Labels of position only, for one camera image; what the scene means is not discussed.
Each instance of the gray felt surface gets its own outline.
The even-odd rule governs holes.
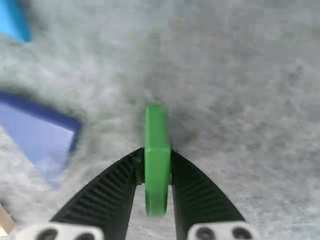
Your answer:
[[[143,145],[145,106],[160,103],[174,147],[264,239],[319,239],[319,0],[22,4],[33,41],[0,39],[0,88],[85,125],[59,190],[0,130],[0,199],[18,226]],[[175,239],[172,202],[148,219],[138,188],[127,239]]]

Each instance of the green rectangular block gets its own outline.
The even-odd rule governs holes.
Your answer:
[[[150,217],[166,213],[170,157],[165,110],[157,105],[148,106],[145,112],[144,181],[146,213]]]

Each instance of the blue block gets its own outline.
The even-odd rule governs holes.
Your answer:
[[[53,187],[74,149],[81,123],[0,91],[0,125]]]
[[[30,31],[16,0],[0,0],[0,33],[18,41],[31,41]]]

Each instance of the screw hole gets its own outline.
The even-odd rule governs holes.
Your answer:
[[[79,235],[75,240],[95,240],[95,236],[91,233],[83,233]]]
[[[214,232],[207,227],[201,227],[196,231],[196,236],[199,240],[215,240]]]
[[[250,232],[242,227],[237,227],[232,231],[235,239],[252,239]]]
[[[53,228],[46,229],[42,231],[36,240],[55,240],[58,232]]]

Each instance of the ridged rubber grip pad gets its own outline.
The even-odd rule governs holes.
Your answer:
[[[78,192],[51,221],[102,229],[105,239],[124,240],[137,185],[134,151],[108,167]]]
[[[172,191],[177,240],[198,223],[244,221],[226,195],[190,161],[171,153]]]

